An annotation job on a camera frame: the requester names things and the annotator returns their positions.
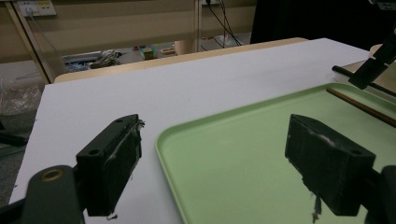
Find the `plastic tray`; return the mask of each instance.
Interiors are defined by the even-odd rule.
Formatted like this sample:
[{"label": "plastic tray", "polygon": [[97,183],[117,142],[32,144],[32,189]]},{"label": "plastic tray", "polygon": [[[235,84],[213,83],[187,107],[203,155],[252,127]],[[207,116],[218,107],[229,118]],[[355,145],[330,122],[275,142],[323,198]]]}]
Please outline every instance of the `plastic tray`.
[{"label": "plastic tray", "polygon": [[[171,127],[156,148],[185,223],[312,223],[315,196],[285,158],[290,114],[318,119],[396,164],[396,129],[326,92],[331,87],[390,117],[396,105],[333,83]],[[363,223],[322,205],[318,224]]]}]

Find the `white tabletop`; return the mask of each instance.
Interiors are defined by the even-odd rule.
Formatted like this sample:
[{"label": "white tabletop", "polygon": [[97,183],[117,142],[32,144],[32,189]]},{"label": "white tabletop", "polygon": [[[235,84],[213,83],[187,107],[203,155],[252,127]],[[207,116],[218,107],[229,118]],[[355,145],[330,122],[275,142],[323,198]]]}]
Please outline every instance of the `white tabletop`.
[{"label": "white tabletop", "polygon": [[[181,223],[155,141],[166,128],[334,82],[334,65],[367,59],[368,52],[329,39],[310,40],[115,76],[46,86],[26,148],[18,185],[24,197],[31,176],[52,165],[76,165],[76,154],[114,119],[138,114],[143,157],[116,208],[112,223]],[[108,223],[87,217],[87,223]]]}]

